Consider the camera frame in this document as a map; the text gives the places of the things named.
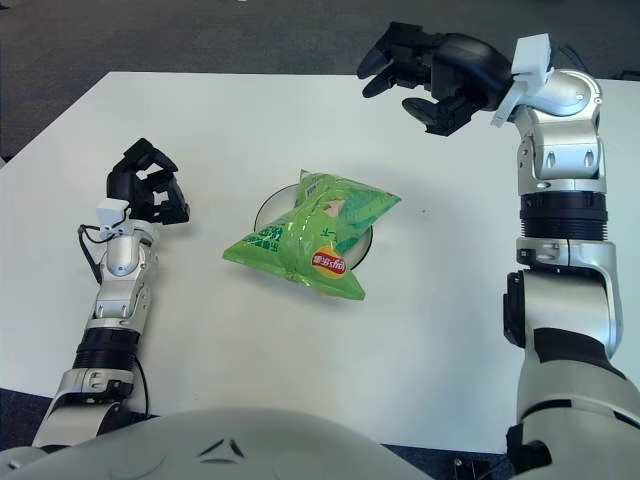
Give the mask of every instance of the white table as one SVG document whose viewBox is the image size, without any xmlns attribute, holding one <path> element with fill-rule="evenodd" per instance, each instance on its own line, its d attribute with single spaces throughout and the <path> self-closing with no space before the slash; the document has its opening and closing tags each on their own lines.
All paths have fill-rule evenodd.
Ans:
<svg viewBox="0 0 640 480">
<path fill-rule="evenodd" d="M 519 234 L 513 126 L 479 113 L 422 133 L 395 89 L 364 100 L 351 77 L 110 73 L 0 172 L 0 386 L 55 393 L 97 286 L 76 228 L 144 136 L 180 168 L 189 224 L 162 228 L 141 359 L 153 413 L 227 406 L 304 411 L 384 443 L 503 451 L 522 352 L 502 337 Z M 636 155 L 640 85 L 603 82 L 610 237 L 625 340 L 640 381 Z M 356 275 L 364 302 L 223 261 L 300 168 L 403 198 Z M 142 405 L 141 388 L 133 405 Z"/>
</svg>

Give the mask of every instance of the robotic hand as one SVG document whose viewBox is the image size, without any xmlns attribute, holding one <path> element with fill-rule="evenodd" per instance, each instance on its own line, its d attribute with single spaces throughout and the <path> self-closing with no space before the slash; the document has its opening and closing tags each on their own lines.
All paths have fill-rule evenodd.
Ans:
<svg viewBox="0 0 640 480">
<path fill-rule="evenodd" d="M 433 103 L 407 98 L 402 106 L 427 133 L 448 136 L 478 110 L 494 111 L 512 84 L 511 63 L 480 40 L 457 33 L 429 35 L 417 25 L 392 23 L 358 67 L 358 77 L 376 74 L 362 94 L 376 96 L 394 85 L 424 85 Z"/>
<path fill-rule="evenodd" d="M 160 170 L 142 180 L 138 172 L 157 165 Z M 189 221 L 189 205 L 175 176 L 178 167 L 144 138 L 138 140 L 107 177 L 107 197 L 124 200 L 131 209 L 129 218 L 149 223 L 183 223 Z M 153 193 L 166 192 L 168 199 L 155 205 Z"/>
</svg>

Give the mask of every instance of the bag of chips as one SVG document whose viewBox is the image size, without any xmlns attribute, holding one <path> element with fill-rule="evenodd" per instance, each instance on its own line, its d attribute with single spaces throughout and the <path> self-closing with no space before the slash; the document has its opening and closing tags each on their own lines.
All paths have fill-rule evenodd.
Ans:
<svg viewBox="0 0 640 480">
<path fill-rule="evenodd" d="M 302 171 L 295 206 L 225 250 L 223 258 L 354 300 L 364 290 L 344 254 L 400 198 L 324 173 Z"/>
</svg>

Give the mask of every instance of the gray carpet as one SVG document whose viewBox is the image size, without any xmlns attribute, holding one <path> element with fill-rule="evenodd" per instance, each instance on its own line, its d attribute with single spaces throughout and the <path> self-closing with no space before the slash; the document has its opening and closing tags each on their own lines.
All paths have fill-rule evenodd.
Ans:
<svg viewBox="0 0 640 480">
<path fill-rule="evenodd" d="M 640 69 L 636 0 L 0 1 L 10 7 L 0 10 L 0 156 L 108 71 L 352 74 L 391 20 L 467 33 L 508 56 L 518 37 L 549 32 L 598 77 Z M 30 443 L 47 402 L 0 391 L 0 449 Z M 454 478 L 455 458 L 499 459 L 389 448 L 443 480 Z"/>
</svg>

